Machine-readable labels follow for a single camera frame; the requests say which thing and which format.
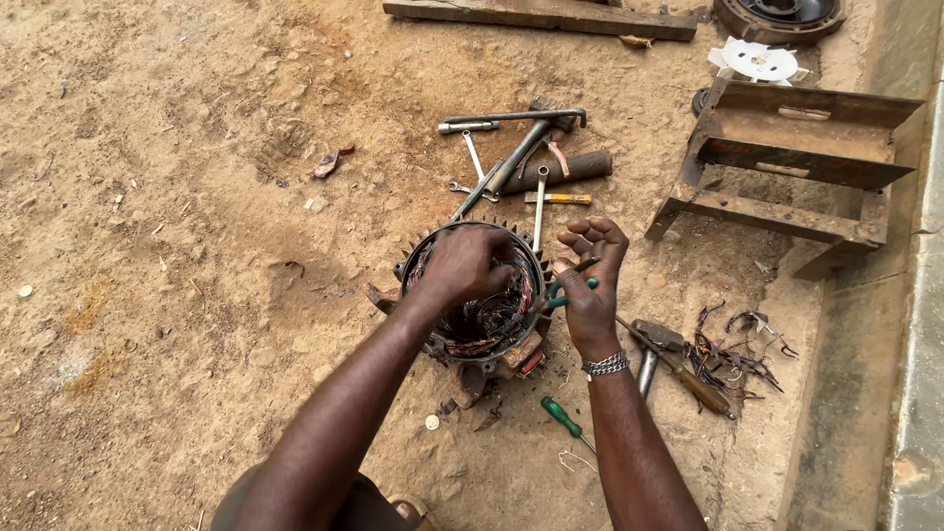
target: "scrap wire pile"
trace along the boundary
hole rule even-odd
[[[703,381],[707,384],[717,387],[718,389],[731,394],[742,400],[746,399],[763,399],[764,397],[758,396],[757,393],[748,391],[743,386],[729,385],[729,382],[739,382],[744,374],[752,374],[754,376],[763,378],[767,380],[768,383],[774,386],[778,391],[784,392],[780,388],[779,382],[774,377],[773,373],[770,372],[770,368],[764,363],[767,360],[767,357],[763,354],[759,358],[755,358],[756,352],[750,348],[750,341],[741,341],[740,343],[735,343],[730,347],[723,349],[724,339],[718,341],[712,341],[708,338],[707,335],[701,330],[705,321],[708,319],[708,316],[712,312],[724,306],[724,300],[714,308],[708,308],[707,306],[701,310],[699,315],[699,325],[695,329],[695,344],[686,343],[683,355],[687,357],[692,363],[692,369],[695,371]],[[730,333],[735,322],[745,318],[748,320],[748,323],[755,322],[757,323],[757,332],[761,330],[767,330],[767,332],[774,337],[773,341],[767,343],[769,346],[774,341],[779,341],[782,345],[781,352],[790,357],[797,357],[796,351],[791,349],[783,339],[782,334],[777,334],[774,332],[770,325],[767,323],[767,316],[764,314],[759,314],[757,312],[743,312],[737,314],[734,317],[728,319],[728,323],[725,326],[725,332]],[[735,352],[734,349],[738,347],[744,347],[746,351],[745,354]],[[719,369],[728,368],[732,374],[737,376],[732,379],[722,378],[716,375]]]
[[[407,279],[407,289],[419,282],[436,242],[422,249]],[[494,266],[511,265],[514,275],[500,291],[488,299],[472,300],[453,308],[432,330],[432,340],[445,344],[448,356],[478,358],[511,347],[527,331],[525,315],[535,296],[535,278],[525,251],[515,246],[509,262],[493,261]]]

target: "green screwdriver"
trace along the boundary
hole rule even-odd
[[[580,425],[567,416],[567,412],[564,411],[560,404],[556,403],[554,399],[550,397],[544,397],[541,399],[541,405],[547,409],[548,413],[550,413],[550,415],[555,420],[563,424],[564,428],[567,428],[567,431],[570,432],[572,437],[580,437],[581,440],[590,447],[590,450],[593,450],[594,454],[597,452],[597,449],[594,448],[592,444],[590,444],[590,441],[587,440],[586,437],[583,436],[583,429],[580,427]]]

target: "sandy ground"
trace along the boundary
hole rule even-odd
[[[669,2],[678,14],[708,3]],[[797,248],[697,216],[662,244],[642,239],[676,179],[691,95],[715,72],[705,57],[727,37],[714,24],[692,43],[641,52],[602,36],[393,20],[367,0],[43,0],[7,3],[2,15],[0,522],[10,527],[187,530],[205,512],[206,528],[229,484],[382,319],[356,288],[393,286],[400,249],[462,199],[446,182],[472,183],[462,139],[435,133],[444,115],[523,109],[538,94],[588,110],[589,128],[562,148],[607,148],[615,173],[571,188],[592,206],[548,207],[545,234],[588,214],[621,224],[632,239],[624,317],[691,337],[699,310],[725,299],[708,327],[720,335],[777,277],[757,263],[776,267]],[[865,29],[834,45],[832,75],[851,85],[836,88],[855,88],[849,42],[870,24],[860,20]],[[801,60],[819,73],[818,50]],[[477,133],[482,165],[526,126]],[[356,153],[326,180],[306,177],[350,141]],[[722,186],[782,203],[800,190],[740,174]],[[533,217],[520,199],[474,212],[525,228]],[[549,253],[563,252],[548,240]],[[25,284],[34,291],[21,298]],[[776,291],[790,301],[784,314],[801,316],[779,326],[800,349],[816,332],[811,286]],[[553,395],[593,439],[562,317],[530,379],[499,384],[435,432],[423,421],[448,398],[447,374],[421,356],[362,470],[387,494],[426,499],[444,531],[600,528],[598,475],[559,461],[563,450],[592,455],[539,405]],[[788,374],[795,405],[804,374],[790,363],[771,365]],[[499,401],[501,421],[473,433]],[[664,374],[649,401],[712,528],[732,507],[745,513],[734,522],[758,529],[776,518],[776,500],[754,508],[728,495],[726,455],[779,440],[779,464],[764,473],[782,476],[797,411],[755,409],[764,413],[740,436],[737,423],[699,415]],[[749,470],[744,482],[766,481]]]

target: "silver chain bracelet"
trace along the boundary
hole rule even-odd
[[[626,351],[619,351],[601,362],[583,360],[581,365],[581,370],[587,373],[587,382],[593,381],[594,376],[613,374],[628,368],[630,368],[630,360],[626,357]]]

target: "hammer head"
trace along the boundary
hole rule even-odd
[[[561,104],[556,99],[538,96],[528,106],[528,111],[553,111],[554,109],[560,109],[561,107]],[[561,116],[559,118],[553,118],[550,121],[551,127],[561,129],[563,132],[570,132],[574,130],[574,126],[576,124],[577,116]]]
[[[685,345],[685,338],[681,334],[669,330],[661,324],[635,319],[630,323],[630,326],[643,337],[666,351],[681,352]]]

